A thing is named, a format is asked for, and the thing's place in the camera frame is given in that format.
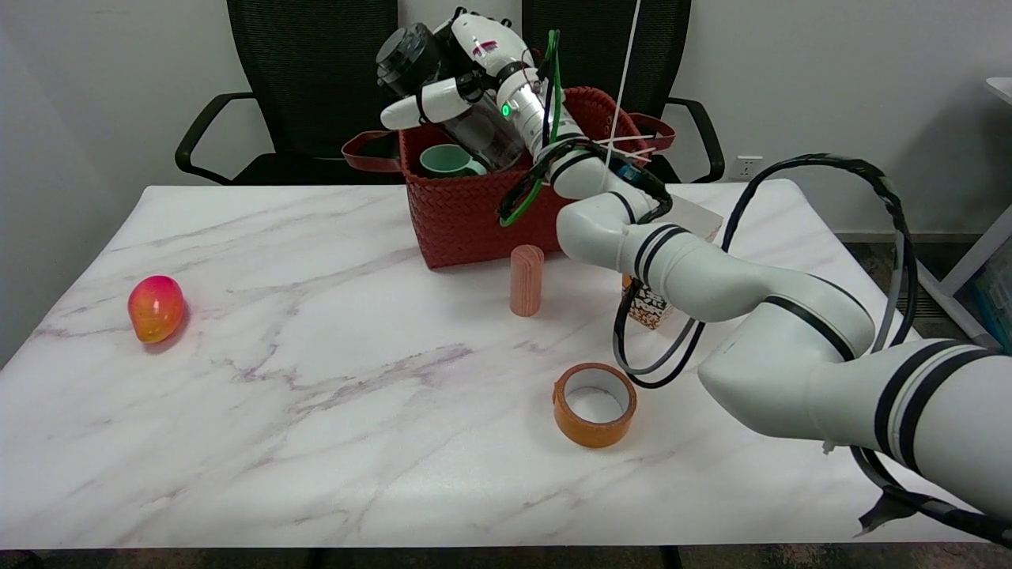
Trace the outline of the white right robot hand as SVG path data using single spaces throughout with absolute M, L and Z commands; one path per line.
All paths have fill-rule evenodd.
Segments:
M 458 119 L 489 91 L 534 61 L 508 18 L 456 8 L 431 30 L 395 29 L 376 55 L 377 84 L 398 99 L 380 112 L 388 130 Z

